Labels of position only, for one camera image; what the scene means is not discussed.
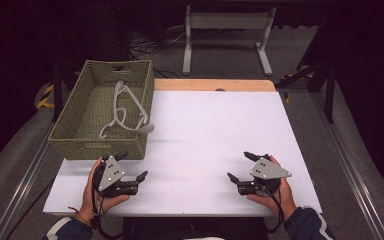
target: hand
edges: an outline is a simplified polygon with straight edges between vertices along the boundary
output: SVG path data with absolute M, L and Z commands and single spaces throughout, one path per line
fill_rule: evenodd
M 91 193 L 92 180 L 93 180 L 93 173 L 95 172 L 95 169 L 99 166 L 99 164 L 101 164 L 101 162 L 102 162 L 102 157 L 100 157 L 98 159 L 98 161 L 96 161 L 95 165 L 93 165 L 92 169 L 89 172 L 87 184 L 86 184 L 85 190 L 83 192 L 83 204 L 82 204 L 82 207 L 80 208 L 78 214 L 85 221 L 89 221 L 90 219 L 93 218 L 93 205 L 92 205 L 92 193 Z M 102 197 L 99 196 L 97 191 L 95 191 L 94 196 L 95 196 L 95 200 L 96 200 L 95 202 L 97 202 L 97 200 L 101 200 L 101 201 L 104 200 L 104 202 L 102 204 L 102 211 L 104 211 L 104 212 L 107 212 L 108 210 L 110 210 L 110 208 L 112 208 L 112 207 L 114 207 L 114 206 L 116 206 L 122 202 L 129 200 L 128 195 L 120 195 L 120 196 L 117 196 L 114 198 L 102 199 Z
M 270 161 L 280 166 L 280 164 L 273 156 L 270 156 Z M 294 198 L 292 197 L 292 189 L 289 186 L 288 181 L 286 181 L 286 178 L 280 179 L 279 189 L 273 194 L 278 201 L 279 192 L 281 194 L 280 205 L 282 207 L 284 219 L 286 222 L 286 220 L 288 220 L 292 213 L 297 209 L 297 207 L 295 206 Z M 251 201 L 254 201 L 258 204 L 267 207 L 274 215 L 277 216 L 279 214 L 279 208 L 271 197 L 263 197 L 256 194 L 249 194 L 247 198 Z

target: black strap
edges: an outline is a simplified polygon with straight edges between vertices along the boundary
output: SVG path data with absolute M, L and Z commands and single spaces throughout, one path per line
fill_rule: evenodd
M 267 188 L 264 188 L 264 191 L 273 199 L 273 201 L 276 203 L 277 207 L 279 208 L 279 221 L 277 222 L 277 225 L 273 229 L 268 229 L 266 226 L 267 232 L 270 234 L 273 234 L 277 231 L 277 229 L 280 227 L 280 225 L 283 223 L 285 219 L 282 206 L 280 205 L 280 202 L 281 202 L 280 190 L 279 190 L 279 201 L 277 201 L 274 195 Z
M 104 199 L 101 201 L 101 206 L 99 206 L 99 211 L 96 208 L 96 201 L 95 201 L 95 189 L 93 188 L 93 183 L 95 181 L 95 174 L 98 168 L 95 169 L 93 173 L 93 178 L 92 178 L 92 184 L 91 184 L 91 192 L 92 192 L 92 207 L 93 207 L 93 214 L 95 215 L 93 219 L 90 219 L 90 223 L 92 224 L 93 229 L 98 229 L 99 234 L 103 236 L 105 239 L 113 240 L 113 239 L 118 239 L 123 236 L 123 233 L 117 234 L 115 236 L 110 236 L 108 235 L 104 229 L 102 229 L 101 225 L 101 211 L 102 211 L 102 205 L 104 204 Z

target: wrist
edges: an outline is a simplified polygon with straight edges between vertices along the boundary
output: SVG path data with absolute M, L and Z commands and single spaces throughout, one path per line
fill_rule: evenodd
M 295 206 L 294 203 L 282 207 L 283 217 L 285 222 L 289 219 L 292 213 L 295 212 L 296 209 L 297 209 L 297 206 Z
M 91 208 L 86 208 L 86 207 L 81 207 L 78 213 L 85 219 L 92 219 L 94 217 L 93 214 L 93 209 Z
M 92 223 L 90 222 L 90 220 L 82 217 L 80 212 L 76 212 L 76 219 L 79 220 L 80 222 L 82 222 L 83 224 L 85 224 L 86 226 L 88 226 L 89 228 L 93 229 L 93 226 L 92 226 Z

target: white table surface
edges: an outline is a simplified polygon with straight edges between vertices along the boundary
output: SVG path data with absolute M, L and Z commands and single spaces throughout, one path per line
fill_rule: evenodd
M 277 92 L 155 91 L 144 160 L 120 161 L 123 181 L 148 170 L 139 192 L 112 208 L 116 216 L 270 216 L 240 196 L 227 172 L 252 180 L 249 151 L 277 158 L 292 172 L 288 182 L 298 206 L 320 203 Z M 71 215 L 80 208 L 96 160 L 64 160 L 43 211 Z

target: woven basket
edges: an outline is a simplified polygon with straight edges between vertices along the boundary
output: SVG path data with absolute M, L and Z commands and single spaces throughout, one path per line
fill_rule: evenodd
M 151 116 L 155 83 L 151 61 L 88 60 L 48 138 L 64 158 L 90 160 L 125 150 L 129 152 L 125 159 L 145 157 L 147 134 L 113 126 L 105 131 L 105 139 L 99 139 L 100 130 L 114 118 L 113 97 L 118 81 L 132 90 Z M 119 95 L 117 106 L 127 109 L 125 125 L 136 127 L 140 110 L 128 93 Z

